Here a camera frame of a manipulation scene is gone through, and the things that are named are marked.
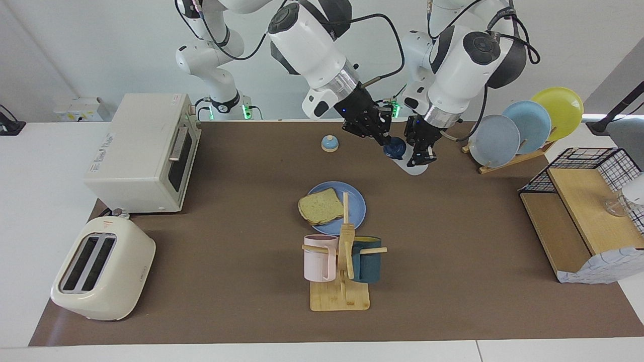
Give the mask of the white rounded object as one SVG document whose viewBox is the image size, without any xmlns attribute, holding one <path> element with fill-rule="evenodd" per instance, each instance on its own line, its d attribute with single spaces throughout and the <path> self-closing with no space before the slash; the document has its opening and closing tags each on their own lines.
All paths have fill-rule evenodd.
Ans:
<svg viewBox="0 0 644 362">
<path fill-rule="evenodd" d="M 621 188 L 625 201 L 637 206 L 644 206 L 644 172 Z"/>
</svg>

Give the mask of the white checked cloth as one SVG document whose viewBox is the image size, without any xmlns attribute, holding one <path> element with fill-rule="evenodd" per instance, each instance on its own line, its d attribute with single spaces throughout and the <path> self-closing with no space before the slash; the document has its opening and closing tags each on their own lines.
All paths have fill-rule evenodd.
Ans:
<svg viewBox="0 0 644 362">
<path fill-rule="evenodd" d="M 644 272 L 644 249 L 624 247 L 592 256 L 577 272 L 557 270 L 561 283 L 611 284 Z"/>
</svg>

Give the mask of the wooden two-tier shelf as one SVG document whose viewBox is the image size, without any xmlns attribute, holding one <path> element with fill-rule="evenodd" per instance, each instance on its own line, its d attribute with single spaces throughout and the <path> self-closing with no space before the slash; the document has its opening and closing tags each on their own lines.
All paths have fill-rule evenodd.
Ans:
<svg viewBox="0 0 644 362">
<path fill-rule="evenodd" d="M 557 281 L 610 284 L 644 273 L 644 233 L 604 207 L 612 190 L 597 169 L 547 168 L 520 198 Z"/>
</svg>

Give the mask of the white toaster oven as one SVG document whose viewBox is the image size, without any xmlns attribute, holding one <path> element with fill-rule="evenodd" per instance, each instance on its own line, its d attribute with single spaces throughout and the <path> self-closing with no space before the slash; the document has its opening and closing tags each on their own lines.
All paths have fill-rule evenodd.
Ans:
<svg viewBox="0 0 644 362">
<path fill-rule="evenodd" d="M 122 99 L 85 173 L 109 209 L 174 213 L 183 208 L 202 131 L 187 94 Z"/>
</svg>

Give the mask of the brown table mat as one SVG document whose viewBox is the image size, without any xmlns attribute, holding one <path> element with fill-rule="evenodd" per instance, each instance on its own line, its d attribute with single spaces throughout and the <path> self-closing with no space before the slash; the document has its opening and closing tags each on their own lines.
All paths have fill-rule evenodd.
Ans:
<svg viewBox="0 0 644 362">
<path fill-rule="evenodd" d="M 545 158 L 480 175 L 457 144 L 436 151 L 410 176 L 338 123 L 204 122 L 183 210 L 132 218 L 156 243 L 133 312 L 101 322 L 50 302 L 30 345 L 644 335 L 619 284 L 557 282 L 518 195 Z M 357 234 L 388 248 L 368 311 L 309 307 L 297 201 L 329 180 L 363 195 Z"/>
</svg>

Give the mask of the grey round plate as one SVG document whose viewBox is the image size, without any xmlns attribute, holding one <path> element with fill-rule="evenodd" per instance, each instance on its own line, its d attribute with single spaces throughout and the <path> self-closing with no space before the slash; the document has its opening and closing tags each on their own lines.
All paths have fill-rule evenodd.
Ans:
<svg viewBox="0 0 644 362">
<path fill-rule="evenodd" d="M 497 168 L 512 160 L 520 143 L 515 122 L 504 115 L 488 115 L 470 137 L 469 151 L 480 165 Z"/>
</svg>

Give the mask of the light blue round plate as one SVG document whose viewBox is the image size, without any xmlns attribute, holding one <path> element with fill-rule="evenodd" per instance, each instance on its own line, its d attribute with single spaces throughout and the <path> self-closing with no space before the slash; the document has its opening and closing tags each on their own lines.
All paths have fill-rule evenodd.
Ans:
<svg viewBox="0 0 644 362">
<path fill-rule="evenodd" d="M 511 119 L 520 133 L 518 154 L 533 153 L 550 136 L 551 121 L 548 111 L 534 101 L 519 101 L 509 105 L 502 115 Z"/>
</svg>

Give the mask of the white power strip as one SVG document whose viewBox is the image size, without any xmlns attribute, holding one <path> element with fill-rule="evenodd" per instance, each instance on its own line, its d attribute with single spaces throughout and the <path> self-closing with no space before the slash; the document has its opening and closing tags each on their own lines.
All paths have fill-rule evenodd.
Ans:
<svg viewBox="0 0 644 362">
<path fill-rule="evenodd" d="M 53 108 L 58 122 L 111 122 L 113 115 L 100 97 L 79 97 Z"/>
</svg>

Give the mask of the toasted bread slice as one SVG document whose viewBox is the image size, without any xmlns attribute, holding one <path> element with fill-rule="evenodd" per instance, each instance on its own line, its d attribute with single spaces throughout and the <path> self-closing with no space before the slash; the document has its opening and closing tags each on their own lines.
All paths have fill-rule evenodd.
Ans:
<svg viewBox="0 0 644 362">
<path fill-rule="evenodd" d="M 333 188 L 312 193 L 297 202 L 302 218 L 311 225 L 327 224 L 342 218 L 344 206 Z"/>
</svg>

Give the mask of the yellow round plate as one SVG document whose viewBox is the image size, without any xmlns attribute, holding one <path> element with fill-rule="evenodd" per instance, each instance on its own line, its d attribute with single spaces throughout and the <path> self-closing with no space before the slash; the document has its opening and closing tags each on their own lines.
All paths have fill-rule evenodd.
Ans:
<svg viewBox="0 0 644 362">
<path fill-rule="evenodd" d="M 584 114 L 582 99 L 566 87 L 554 86 L 539 91 L 530 98 L 543 106 L 550 116 L 547 143 L 569 136 L 581 124 Z"/>
</svg>

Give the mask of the cream two-slot toaster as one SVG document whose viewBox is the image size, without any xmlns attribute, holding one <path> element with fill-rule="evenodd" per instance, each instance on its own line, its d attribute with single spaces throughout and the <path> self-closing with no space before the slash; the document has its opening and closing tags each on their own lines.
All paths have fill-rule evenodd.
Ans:
<svg viewBox="0 0 644 362">
<path fill-rule="evenodd" d="M 88 319 L 126 318 L 140 298 L 155 251 L 154 240 L 131 220 L 94 218 L 67 253 L 50 298 Z"/>
</svg>

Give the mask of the translucent seasoning bottle navy cap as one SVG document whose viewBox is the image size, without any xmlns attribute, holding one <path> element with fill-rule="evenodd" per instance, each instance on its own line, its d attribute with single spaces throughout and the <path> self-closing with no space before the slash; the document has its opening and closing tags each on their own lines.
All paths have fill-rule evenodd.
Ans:
<svg viewBox="0 0 644 362">
<path fill-rule="evenodd" d="M 392 137 L 390 143 L 383 147 L 383 152 L 409 175 L 421 175 L 428 169 L 428 165 L 409 166 L 409 161 L 414 155 L 414 148 L 408 145 L 402 138 Z"/>
</svg>

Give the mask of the wooden mug tree stand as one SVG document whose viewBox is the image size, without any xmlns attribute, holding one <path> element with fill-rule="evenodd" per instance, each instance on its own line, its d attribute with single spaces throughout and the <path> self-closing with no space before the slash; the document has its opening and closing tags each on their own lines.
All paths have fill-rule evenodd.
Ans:
<svg viewBox="0 0 644 362">
<path fill-rule="evenodd" d="M 327 268 L 332 266 L 336 278 L 326 277 L 324 282 L 309 284 L 310 309 L 321 311 L 366 311 L 370 308 L 369 289 L 366 283 L 354 281 L 352 252 L 356 233 L 354 224 L 350 223 L 349 196 L 343 193 L 343 224 L 337 247 L 314 246 L 304 244 L 302 250 L 327 255 Z"/>
</svg>

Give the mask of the pink mug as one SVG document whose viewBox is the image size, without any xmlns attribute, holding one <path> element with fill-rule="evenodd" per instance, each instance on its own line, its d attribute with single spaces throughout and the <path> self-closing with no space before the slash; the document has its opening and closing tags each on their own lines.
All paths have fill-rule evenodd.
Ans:
<svg viewBox="0 0 644 362">
<path fill-rule="evenodd" d="M 321 247 L 324 252 L 304 250 L 304 279 L 310 282 L 326 283 L 336 279 L 338 237 L 312 234 L 304 237 L 304 245 Z"/>
</svg>

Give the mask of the teal mug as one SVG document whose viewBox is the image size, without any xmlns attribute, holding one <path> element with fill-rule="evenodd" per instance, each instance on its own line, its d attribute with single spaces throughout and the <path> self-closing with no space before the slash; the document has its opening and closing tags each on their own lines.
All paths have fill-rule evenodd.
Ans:
<svg viewBox="0 0 644 362">
<path fill-rule="evenodd" d="M 380 280 L 380 253 L 361 254 L 362 250 L 382 247 L 380 238 L 373 236 L 355 236 L 352 246 L 352 281 L 374 284 Z"/>
</svg>

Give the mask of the clear drinking glass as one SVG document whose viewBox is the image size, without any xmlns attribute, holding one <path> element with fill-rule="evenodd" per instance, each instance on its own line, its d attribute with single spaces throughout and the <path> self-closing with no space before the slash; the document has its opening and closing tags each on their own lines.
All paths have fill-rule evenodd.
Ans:
<svg viewBox="0 0 644 362">
<path fill-rule="evenodd" d="M 626 216 L 629 213 L 627 203 L 622 196 L 611 197 L 603 203 L 605 211 L 612 216 Z"/>
</svg>

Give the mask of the black clamp base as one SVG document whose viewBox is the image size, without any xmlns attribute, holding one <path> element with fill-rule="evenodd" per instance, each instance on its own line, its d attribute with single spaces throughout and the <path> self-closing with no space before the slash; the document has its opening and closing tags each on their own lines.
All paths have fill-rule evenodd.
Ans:
<svg viewBox="0 0 644 362">
<path fill-rule="evenodd" d="M 19 121 L 14 113 L 0 104 L 0 136 L 16 136 L 25 126 L 25 121 Z"/>
</svg>

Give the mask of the wooden plate rack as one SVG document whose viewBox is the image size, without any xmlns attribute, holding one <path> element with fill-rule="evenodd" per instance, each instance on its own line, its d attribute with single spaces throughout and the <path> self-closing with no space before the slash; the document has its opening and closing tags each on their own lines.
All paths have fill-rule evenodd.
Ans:
<svg viewBox="0 0 644 362">
<path fill-rule="evenodd" d="M 470 154 L 478 163 L 477 172 L 486 174 L 500 170 L 504 167 L 510 167 L 518 163 L 527 162 L 539 156 L 545 156 L 546 151 L 554 145 L 554 142 L 547 142 L 538 149 L 525 154 L 518 154 L 518 149 L 525 143 L 510 143 L 502 145 L 493 145 L 492 143 L 469 142 L 461 147 L 464 154 Z"/>
</svg>

